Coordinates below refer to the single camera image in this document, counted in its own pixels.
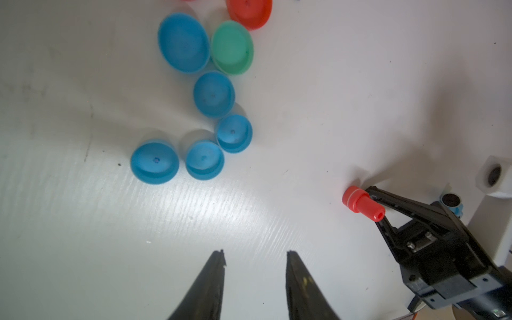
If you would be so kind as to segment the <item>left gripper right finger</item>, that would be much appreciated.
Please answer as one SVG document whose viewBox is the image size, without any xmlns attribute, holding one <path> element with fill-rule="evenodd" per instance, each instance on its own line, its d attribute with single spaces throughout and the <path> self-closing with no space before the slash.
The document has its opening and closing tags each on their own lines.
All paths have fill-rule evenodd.
<svg viewBox="0 0 512 320">
<path fill-rule="evenodd" d="M 340 320 L 296 251 L 287 252 L 285 279 L 290 319 Z"/>
</svg>

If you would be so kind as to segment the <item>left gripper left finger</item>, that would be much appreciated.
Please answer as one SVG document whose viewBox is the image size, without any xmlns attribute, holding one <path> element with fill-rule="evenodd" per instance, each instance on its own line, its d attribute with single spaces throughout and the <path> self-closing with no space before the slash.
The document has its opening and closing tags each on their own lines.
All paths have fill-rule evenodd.
<svg viewBox="0 0 512 320">
<path fill-rule="evenodd" d="M 214 251 L 168 320 L 221 319 L 225 267 L 223 250 Z"/>
</svg>

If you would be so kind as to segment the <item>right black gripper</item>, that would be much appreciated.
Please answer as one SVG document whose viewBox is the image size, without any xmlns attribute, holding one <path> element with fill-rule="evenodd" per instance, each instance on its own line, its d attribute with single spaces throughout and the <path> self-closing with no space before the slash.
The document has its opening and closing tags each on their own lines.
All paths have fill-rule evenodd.
<svg viewBox="0 0 512 320">
<path fill-rule="evenodd" d="M 400 228 L 377 222 L 404 284 L 433 309 L 511 309 L 511 272 L 497 266 L 468 229 L 439 201 L 422 203 L 376 186 L 373 201 L 410 218 Z"/>
</svg>

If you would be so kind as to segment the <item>red stamp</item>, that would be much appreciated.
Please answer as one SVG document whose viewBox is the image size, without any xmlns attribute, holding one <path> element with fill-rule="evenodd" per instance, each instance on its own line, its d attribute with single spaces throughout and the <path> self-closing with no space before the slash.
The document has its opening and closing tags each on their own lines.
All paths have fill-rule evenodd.
<svg viewBox="0 0 512 320">
<path fill-rule="evenodd" d="M 385 217 L 385 208 L 370 198 L 369 193 L 357 187 L 347 188 L 342 197 L 343 204 L 353 213 L 361 213 L 368 219 L 378 223 Z"/>
</svg>

